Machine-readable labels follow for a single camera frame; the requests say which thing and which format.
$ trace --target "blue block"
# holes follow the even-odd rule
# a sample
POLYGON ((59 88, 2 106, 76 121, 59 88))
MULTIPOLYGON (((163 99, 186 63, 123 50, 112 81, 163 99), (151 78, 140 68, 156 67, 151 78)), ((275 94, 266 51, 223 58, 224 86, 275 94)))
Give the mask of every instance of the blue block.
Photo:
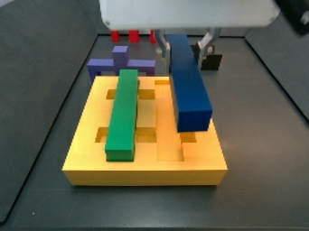
POLYGON ((171 47, 171 92, 178 132, 206 131, 212 107, 184 34, 166 36, 171 47))
POLYGON ((91 81, 101 71, 115 71, 113 60, 91 59, 87 64, 91 81))

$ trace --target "red peg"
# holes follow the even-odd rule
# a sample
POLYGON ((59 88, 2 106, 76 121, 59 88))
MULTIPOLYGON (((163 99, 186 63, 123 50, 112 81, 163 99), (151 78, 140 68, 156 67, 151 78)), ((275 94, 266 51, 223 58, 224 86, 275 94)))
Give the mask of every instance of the red peg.
POLYGON ((150 30, 150 43, 156 43, 155 31, 154 30, 150 30))
POLYGON ((111 31, 111 41, 119 42, 119 32, 117 31, 111 31))
POLYGON ((140 41, 140 35, 137 30, 131 30, 129 31, 129 42, 131 43, 137 43, 140 41))

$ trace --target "wooden puzzle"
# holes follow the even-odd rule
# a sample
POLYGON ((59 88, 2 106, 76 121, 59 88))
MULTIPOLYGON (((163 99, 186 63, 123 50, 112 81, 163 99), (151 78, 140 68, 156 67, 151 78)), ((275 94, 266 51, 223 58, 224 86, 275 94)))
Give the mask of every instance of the wooden puzzle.
POLYGON ((178 133, 168 77, 139 77, 133 161, 105 160, 116 93, 117 77, 96 77, 63 166, 71 184, 218 185, 227 165, 214 123, 206 132, 178 133))

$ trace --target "rectangular slot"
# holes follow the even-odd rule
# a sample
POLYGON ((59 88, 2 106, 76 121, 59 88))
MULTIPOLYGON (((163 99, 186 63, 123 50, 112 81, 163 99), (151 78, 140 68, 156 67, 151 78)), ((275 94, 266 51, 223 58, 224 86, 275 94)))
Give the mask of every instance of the rectangular slot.
POLYGON ((108 127, 99 127, 97 132, 96 132, 96 136, 95 136, 95 142, 96 143, 104 143, 107 134, 108 134, 108 127))
POLYGON ((136 128, 136 143, 156 143, 156 134, 154 127, 136 128))
POLYGON ((179 133, 182 143, 196 143, 195 133, 179 133))
POLYGON ((168 80, 155 80, 154 81, 154 83, 156 84, 156 85, 168 85, 168 80))
POLYGON ((108 89, 105 99, 115 99, 115 95, 116 95, 116 90, 115 89, 108 89))
POLYGON ((139 89, 139 100, 143 99, 155 99, 154 89, 139 89))

